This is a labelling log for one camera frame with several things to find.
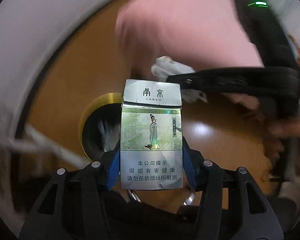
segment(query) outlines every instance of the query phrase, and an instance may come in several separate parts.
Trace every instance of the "wooden surface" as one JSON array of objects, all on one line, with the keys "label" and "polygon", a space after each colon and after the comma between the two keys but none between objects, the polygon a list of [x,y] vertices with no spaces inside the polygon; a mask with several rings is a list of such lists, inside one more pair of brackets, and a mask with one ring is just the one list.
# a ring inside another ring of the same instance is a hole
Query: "wooden surface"
[{"label": "wooden surface", "polygon": [[[29,115],[29,122],[37,130],[82,156],[78,138],[82,112],[100,95],[121,93],[125,80],[130,78],[130,67],[124,64],[114,35],[117,11],[127,1],[114,0],[72,37],[54,62]],[[261,179],[269,162],[263,156],[254,125],[241,117],[241,108],[222,96],[210,95],[208,100],[209,104],[197,102],[182,106],[182,130],[190,147],[222,168],[246,167],[261,189],[269,193],[272,185]],[[30,163],[34,160],[29,158],[21,159],[24,177],[33,169]],[[53,159],[44,160],[47,173],[59,167],[74,169]],[[142,201],[170,212],[175,212],[189,195],[185,188],[138,193]]]}]

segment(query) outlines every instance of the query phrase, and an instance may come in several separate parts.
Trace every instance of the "yellow tape roll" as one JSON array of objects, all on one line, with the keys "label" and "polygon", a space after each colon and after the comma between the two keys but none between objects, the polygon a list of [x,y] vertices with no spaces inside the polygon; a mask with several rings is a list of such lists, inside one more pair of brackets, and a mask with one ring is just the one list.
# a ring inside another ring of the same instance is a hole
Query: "yellow tape roll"
[{"label": "yellow tape roll", "polygon": [[116,104],[122,103],[122,95],[120,93],[109,93],[109,94],[104,94],[99,96],[98,98],[94,99],[88,106],[87,108],[83,111],[80,121],[79,121],[79,140],[80,140],[80,145],[82,150],[84,151],[84,154],[88,158],[90,162],[92,160],[88,157],[87,153],[84,150],[83,143],[82,143],[82,132],[83,132],[83,127],[89,118],[89,116],[99,109],[102,106],[109,105],[109,104]]}]

